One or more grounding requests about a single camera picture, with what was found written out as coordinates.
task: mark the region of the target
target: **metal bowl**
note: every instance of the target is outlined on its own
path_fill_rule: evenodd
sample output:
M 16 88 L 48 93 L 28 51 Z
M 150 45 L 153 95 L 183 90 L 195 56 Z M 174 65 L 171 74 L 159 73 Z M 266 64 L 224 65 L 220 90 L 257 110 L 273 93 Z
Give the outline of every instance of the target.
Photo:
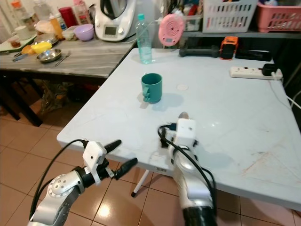
M 37 56 L 37 59 L 41 63 L 46 64 L 46 63 L 50 63 L 50 62 L 58 60 L 61 56 L 62 56 L 62 53 L 61 53 L 60 49 L 52 48 L 50 50 L 46 50 L 46 51 L 40 53 Z
M 58 41 L 59 40 L 57 39 L 57 37 L 54 34 L 42 34 L 34 39 L 34 44 L 36 45 L 41 42 L 49 42 L 52 45 L 55 45 L 58 43 Z

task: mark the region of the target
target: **green mug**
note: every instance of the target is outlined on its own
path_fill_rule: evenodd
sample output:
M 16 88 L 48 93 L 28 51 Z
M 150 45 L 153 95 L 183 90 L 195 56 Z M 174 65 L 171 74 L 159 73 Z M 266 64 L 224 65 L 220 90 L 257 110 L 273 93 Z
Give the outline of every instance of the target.
M 162 98 L 162 76 L 156 73 L 146 74 L 141 78 L 145 102 L 155 103 Z

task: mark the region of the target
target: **shelf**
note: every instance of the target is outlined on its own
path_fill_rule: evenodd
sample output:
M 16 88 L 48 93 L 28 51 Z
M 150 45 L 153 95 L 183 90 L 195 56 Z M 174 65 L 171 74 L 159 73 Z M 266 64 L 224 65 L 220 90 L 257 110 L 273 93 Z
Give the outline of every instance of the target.
M 226 37 L 237 36 L 240 38 L 264 38 L 264 39 L 301 39 L 301 32 L 269 32 L 261 33 L 248 31 L 246 33 L 202 33 L 202 32 L 184 32 L 183 38 L 197 37 Z

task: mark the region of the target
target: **plastic water bottle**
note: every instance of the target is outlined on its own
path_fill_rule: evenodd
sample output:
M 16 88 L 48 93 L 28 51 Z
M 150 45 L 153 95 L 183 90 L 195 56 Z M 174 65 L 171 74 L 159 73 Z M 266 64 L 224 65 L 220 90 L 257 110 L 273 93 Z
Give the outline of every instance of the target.
M 151 41 L 149 32 L 147 30 L 147 24 L 144 20 L 144 14 L 139 14 L 138 20 L 139 21 L 136 26 L 136 36 L 140 60 L 143 64 L 149 64 L 152 62 Z

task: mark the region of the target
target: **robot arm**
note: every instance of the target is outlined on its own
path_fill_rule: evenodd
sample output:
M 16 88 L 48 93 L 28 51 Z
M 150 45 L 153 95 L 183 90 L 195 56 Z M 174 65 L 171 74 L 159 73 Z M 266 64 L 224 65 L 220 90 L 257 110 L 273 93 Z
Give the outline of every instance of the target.
M 63 226 L 75 200 L 87 187 L 104 178 L 120 179 L 137 164 L 137 159 L 124 163 L 119 170 L 112 171 L 105 155 L 121 144 L 115 141 L 103 147 L 97 142 L 88 142 L 83 158 L 85 167 L 76 167 L 73 171 L 54 178 L 47 190 L 46 197 L 37 207 L 27 226 Z
M 196 123 L 188 119 L 186 113 L 180 115 L 177 124 L 171 124 L 168 131 L 164 126 L 160 127 L 166 137 L 162 137 L 158 131 L 161 141 L 169 143 L 168 152 L 174 165 L 173 178 L 178 185 L 180 205 L 183 210 L 186 226 L 216 226 L 215 199 L 208 184 L 208 179 L 200 173 L 201 166 L 197 160 L 194 147 L 198 144 L 196 138 Z M 184 155 L 177 150 L 180 147 L 199 169 Z

